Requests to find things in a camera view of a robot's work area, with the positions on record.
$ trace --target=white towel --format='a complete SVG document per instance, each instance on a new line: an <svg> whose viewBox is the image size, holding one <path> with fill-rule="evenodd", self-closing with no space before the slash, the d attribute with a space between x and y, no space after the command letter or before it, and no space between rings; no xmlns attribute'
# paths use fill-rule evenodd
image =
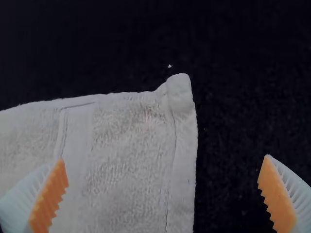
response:
<svg viewBox="0 0 311 233"><path fill-rule="evenodd" d="M0 198L62 157L69 188L51 233L191 233L196 153L186 74L154 92L28 103L0 112Z"/></svg>

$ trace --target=terry cloth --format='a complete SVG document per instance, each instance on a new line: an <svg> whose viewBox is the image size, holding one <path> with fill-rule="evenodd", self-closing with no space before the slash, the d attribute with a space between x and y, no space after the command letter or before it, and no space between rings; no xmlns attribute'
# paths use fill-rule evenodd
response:
<svg viewBox="0 0 311 233"><path fill-rule="evenodd" d="M186 74L154 92L28 103L0 112L0 198L63 158L69 188L51 233L191 233L196 154Z"/></svg>

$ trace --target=black background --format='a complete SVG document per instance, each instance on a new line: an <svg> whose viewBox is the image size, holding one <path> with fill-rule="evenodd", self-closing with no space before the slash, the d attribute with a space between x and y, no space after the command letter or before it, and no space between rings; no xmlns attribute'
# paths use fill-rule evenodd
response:
<svg viewBox="0 0 311 233"><path fill-rule="evenodd" d="M199 131L195 233L274 232L257 189L267 153L311 184L307 1L5 4L0 109L155 90L189 74Z"/></svg>

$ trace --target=black fabric surface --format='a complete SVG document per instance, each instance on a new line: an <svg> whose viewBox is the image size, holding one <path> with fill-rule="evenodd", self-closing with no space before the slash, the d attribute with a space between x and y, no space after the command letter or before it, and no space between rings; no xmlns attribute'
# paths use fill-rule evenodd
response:
<svg viewBox="0 0 311 233"><path fill-rule="evenodd" d="M311 28L307 2L268 2L6 3L0 109L155 90L185 72L199 131L194 232L274 232L257 189L264 155L311 184Z"/></svg>

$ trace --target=dark carpet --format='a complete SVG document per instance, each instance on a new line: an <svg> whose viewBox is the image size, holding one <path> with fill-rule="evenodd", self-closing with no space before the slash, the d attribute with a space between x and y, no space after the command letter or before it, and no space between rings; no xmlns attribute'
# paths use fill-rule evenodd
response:
<svg viewBox="0 0 311 233"><path fill-rule="evenodd" d="M7 1L0 109L155 90L185 72L199 130L194 232L272 233L264 155L311 184L311 15L307 1L263 2Z"/></svg>

